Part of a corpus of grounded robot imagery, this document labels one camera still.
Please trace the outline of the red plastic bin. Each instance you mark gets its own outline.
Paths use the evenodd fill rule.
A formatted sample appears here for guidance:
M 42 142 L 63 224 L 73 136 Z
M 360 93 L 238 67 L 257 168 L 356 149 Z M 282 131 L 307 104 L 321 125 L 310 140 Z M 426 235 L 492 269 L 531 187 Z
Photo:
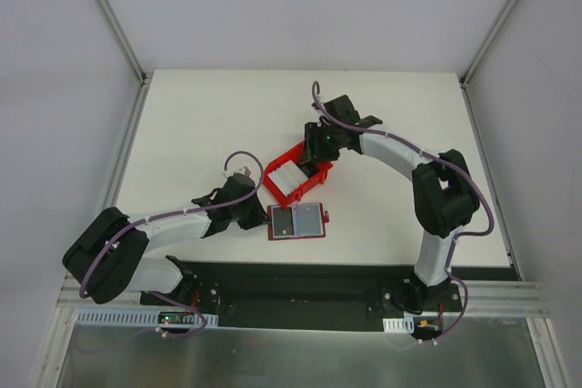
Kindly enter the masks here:
M 273 195 L 277 203 L 282 207 L 288 207 L 290 204 L 298 203 L 307 192 L 311 191 L 319 184 L 323 184 L 327 179 L 327 176 L 311 177 L 309 174 L 308 165 L 304 166 L 298 165 L 297 161 L 302 153 L 303 145 L 304 142 L 296 144 L 291 149 L 287 150 L 286 152 L 275 158 L 266 166 L 264 187 L 271 195 Z M 293 193 L 291 193 L 288 196 L 285 196 L 276 188 L 274 183 L 269 179 L 268 174 L 276 170 L 279 166 L 281 166 L 287 161 L 293 161 L 294 163 L 296 163 L 299 166 L 299 168 L 308 176 L 308 180 L 304 184 L 302 184 L 299 188 L 297 188 Z

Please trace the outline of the red leather card holder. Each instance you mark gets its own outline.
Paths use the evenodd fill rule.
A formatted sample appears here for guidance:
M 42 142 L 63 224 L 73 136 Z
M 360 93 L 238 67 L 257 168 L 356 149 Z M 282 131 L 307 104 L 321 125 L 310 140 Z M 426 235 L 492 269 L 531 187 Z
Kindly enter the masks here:
M 293 213 L 293 223 L 295 233 L 291 237 L 275 239 L 271 229 L 271 213 L 276 207 L 290 208 Z M 288 207 L 280 205 L 269 205 L 267 208 L 269 223 L 267 227 L 267 238 L 269 241 L 284 241 L 296 239 L 324 238 L 326 236 L 326 224 L 329 222 L 328 211 L 321 203 L 300 203 L 291 204 Z

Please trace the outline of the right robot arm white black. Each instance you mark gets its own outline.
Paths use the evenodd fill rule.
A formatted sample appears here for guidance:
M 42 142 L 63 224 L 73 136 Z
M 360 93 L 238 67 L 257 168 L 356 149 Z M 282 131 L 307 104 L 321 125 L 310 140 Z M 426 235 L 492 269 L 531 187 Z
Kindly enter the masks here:
M 373 115 L 361 117 L 347 95 L 324 103 L 313 90 L 312 98 L 320 116 L 305 124 L 304 161 L 330 163 L 339 159 L 341 150 L 351 150 L 387 165 L 412 184 L 423 236 L 411 278 L 391 293 L 391 302 L 412 314 L 430 310 L 450 285 L 456 239 L 480 206 L 464 156 L 455 149 L 438 155 L 427 152 L 387 131 Z

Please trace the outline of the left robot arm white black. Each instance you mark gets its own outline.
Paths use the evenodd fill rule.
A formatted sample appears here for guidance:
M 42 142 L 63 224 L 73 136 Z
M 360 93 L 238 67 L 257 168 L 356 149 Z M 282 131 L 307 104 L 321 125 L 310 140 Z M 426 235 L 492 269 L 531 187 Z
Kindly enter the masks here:
M 224 232 L 231 223 L 242 230 L 266 224 L 267 214 L 254 181 L 235 173 L 210 194 L 182 211 L 143 217 L 132 223 L 116 207 L 102 211 L 65 252 L 62 264 L 81 285 L 80 296 L 97 304 L 123 292 L 140 292 L 143 304 L 191 305 L 196 278 L 172 254 L 146 255 L 156 249 Z

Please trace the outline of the white card stack in bin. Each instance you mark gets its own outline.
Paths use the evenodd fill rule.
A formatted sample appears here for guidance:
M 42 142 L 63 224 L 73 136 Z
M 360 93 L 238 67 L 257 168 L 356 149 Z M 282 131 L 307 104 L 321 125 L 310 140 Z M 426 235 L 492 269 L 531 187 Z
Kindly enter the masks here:
M 308 176 L 293 161 L 287 161 L 268 174 L 269 179 L 285 196 L 293 193 L 308 180 Z

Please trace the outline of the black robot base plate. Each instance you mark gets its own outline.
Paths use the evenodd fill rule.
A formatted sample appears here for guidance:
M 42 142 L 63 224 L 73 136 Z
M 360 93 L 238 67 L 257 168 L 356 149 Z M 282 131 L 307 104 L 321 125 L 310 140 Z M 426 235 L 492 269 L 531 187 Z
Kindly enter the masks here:
M 383 322 L 459 313 L 445 281 L 421 288 L 410 266 L 186 262 L 190 289 L 173 300 L 217 316 L 221 327 L 380 332 Z

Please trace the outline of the aluminium side rail left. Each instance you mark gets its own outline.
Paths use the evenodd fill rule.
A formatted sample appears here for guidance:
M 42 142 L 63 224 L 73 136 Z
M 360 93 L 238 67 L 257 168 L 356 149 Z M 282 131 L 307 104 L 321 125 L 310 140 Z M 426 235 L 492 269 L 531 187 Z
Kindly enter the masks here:
M 107 175 L 103 195 L 95 210 L 96 214 L 100 214 L 108 207 L 115 206 L 118 199 L 153 75 L 152 72 L 147 73 L 138 84 L 128 113 L 122 119 L 122 130 L 116 143 L 115 153 Z

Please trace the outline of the aluminium side rail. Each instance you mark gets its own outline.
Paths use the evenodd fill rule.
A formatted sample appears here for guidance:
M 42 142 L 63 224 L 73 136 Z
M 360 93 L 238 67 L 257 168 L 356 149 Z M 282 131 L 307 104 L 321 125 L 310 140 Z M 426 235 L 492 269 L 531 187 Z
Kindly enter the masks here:
M 115 206 L 118 199 L 153 75 L 152 72 L 147 73 L 138 84 L 128 113 L 122 119 L 122 130 L 116 143 L 115 153 L 107 175 L 103 195 L 95 210 L 96 214 L 100 214 L 108 207 Z
M 501 237 L 502 237 L 502 240 L 503 240 L 506 252 L 507 252 L 507 258 L 508 258 L 508 261 L 510 263 L 510 266 L 515 271 L 515 273 L 517 275 L 517 279 L 522 281 L 523 274 L 521 272 L 521 268 L 520 268 L 519 262 L 517 261 L 514 247 L 511 243 L 511 239 L 510 239 L 510 236 L 509 236 L 508 231 L 507 231 L 507 223 L 506 223 L 505 217 L 504 217 L 503 212 L 502 212 L 501 207 L 500 207 L 499 199 L 497 196 L 497 189 L 495 187 L 495 183 L 494 183 L 494 180 L 493 180 L 493 177 L 491 174 L 489 160 L 487 157 L 486 146 L 485 146 L 485 143 L 483 140 L 483 136 L 482 136 L 479 124 L 478 124 L 478 120 L 477 120 L 475 111 L 474 111 L 473 106 L 472 106 L 471 101 L 470 101 L 470 97 L 469 97 L 469 94 L 467 91 L 467 86 L 463 83 L 462 80 L 460 80 L 459 87 L 460 87 L 461 94 L 463 96 L 463 100 L 464 100 L 465 107 L 467 110 L 467 116 L 469 119 L 469 123 L 471 124 L 473 134 L 474 134 L 474 137 L 476 140 L 479 158 L 480 158 L 481 164 L 483 166 L 483 172 L 484 172 L 485 178 L 487 180 L 487 189 L 488 189 L 488 192 L 489 192 L 490 197 L 491 197 L 491 205 L 492 205 L 492 209 L 493 209 L 494 216 L 496 219 L 496 227 L 501 234 Z

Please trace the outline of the aluminium frame post left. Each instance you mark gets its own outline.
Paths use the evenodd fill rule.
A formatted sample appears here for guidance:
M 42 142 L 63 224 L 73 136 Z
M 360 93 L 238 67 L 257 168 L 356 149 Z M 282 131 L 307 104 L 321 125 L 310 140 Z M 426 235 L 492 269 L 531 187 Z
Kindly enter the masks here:
M 148 72 L 144 69 L 131 45 L 126 32 L 109 0 L 93 0 L 102 20 L 112 36 L 121 56 L 129 67 L 133 77 L 140 85 L 148 83 Z

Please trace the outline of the aluminium frame post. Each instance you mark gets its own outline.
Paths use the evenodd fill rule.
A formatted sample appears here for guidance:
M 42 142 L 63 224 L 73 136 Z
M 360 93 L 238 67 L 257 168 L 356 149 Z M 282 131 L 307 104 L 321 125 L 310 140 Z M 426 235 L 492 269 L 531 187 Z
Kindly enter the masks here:
M 121 56 L 129 67 L 133 77 L 140 85 L 148 83 L 148 72 L 144 69 L 131 45 L 126 32 L 109 0 L 93 0 L 102 20 L 112 36 Z
M 477 51 L 472 56 L 467 69 L 459 76 L 459 83 L 462 89 L 466 89 L 476 75 L 477 70 L 484 62 L 487 54 L 492 50 L 496 40 L 502 33 L 502 30 L 512 14 L 516 10 L 521 0 L 505 0 L 497 12 L 491 26 L 481 41 Z

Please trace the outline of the aluminium side rail right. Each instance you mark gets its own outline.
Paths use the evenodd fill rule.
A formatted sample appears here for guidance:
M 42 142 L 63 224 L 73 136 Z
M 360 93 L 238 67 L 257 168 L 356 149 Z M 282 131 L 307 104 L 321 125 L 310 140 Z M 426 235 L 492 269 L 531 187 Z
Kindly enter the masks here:
M 491 205 L 492 205 L 492 209 L 493 209 L 494 216 L 496 219 L 496 227 L 501 234 L 501 237 L 502 237 L 502 240 L 503 240 L 506 252 L 507 252 L 507 258 L 508 258 L 508 261 L 510 263 L 510 266 L 515 271 L 515 273 L 517 275 L 517 279 L 522 281 L 523 274 L 521 272 L 521 268 L 520 268 L 519 262 L 517 261 L 514 247 L 511 243 L 511 239 L 510 239 L 510 236 L 509 236 L 508 231 L 507 231 L 507 223 L 506 223 L 505 217 L 504 217 L 503 212 L 502 212 L 501 207 L 500 207 L 499 199 L 497 196 L 497 189 L 495 187 L 495 183 L 494 183 L 494 180 L 493 180 L 493 177 L 491 174 L 489 160 L 487 157 L 486 146 L 485 146 L 485 143 L 483 140 L 483 136 L 482 136 L 479 124 L 478 124 L 478 120 L 477 120 L 475 111 L 474 111 L 473 106 L 472 106 L 471 101 L 470 101 L 470 97 L 469 97 L 469 94 L 467 91 L 467 86 L 463 83 L 462 80 L 460 80 L 459 87 L 460 87 L 461 94 L 463 96 L 463 100 L 464 100 L 465 107 L 467 110 L 467 116 L 469 119 L 469 123 L 471 124 L 473 134 L 474 134 L 474 137 L 476 140 L 479 158 L 480 158 L 481 164 L 483 166 L 483 172 L 484 172 L 485 178 L 487 180 L 487 189 L 488 189 L 488 192 L 489 192 L 490 197 L 491 197 Z

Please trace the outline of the aluminium frame post right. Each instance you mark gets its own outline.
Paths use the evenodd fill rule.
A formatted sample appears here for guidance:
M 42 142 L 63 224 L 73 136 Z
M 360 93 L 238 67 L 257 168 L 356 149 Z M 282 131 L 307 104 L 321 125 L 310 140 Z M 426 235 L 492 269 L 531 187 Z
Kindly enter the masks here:
M 462 89 L 466 89 L 476 75 L 477 70 L 484 62 L 487 54 L 492 50 L 496 40 L 502 33 L 502 30 L 512 14 L 516 10 L 521 0 L 505 0 L 497 12 L 491 26 L 481 41 L 477 51 L 472 56 L 467 69 L 459 76 L 459 83 Z

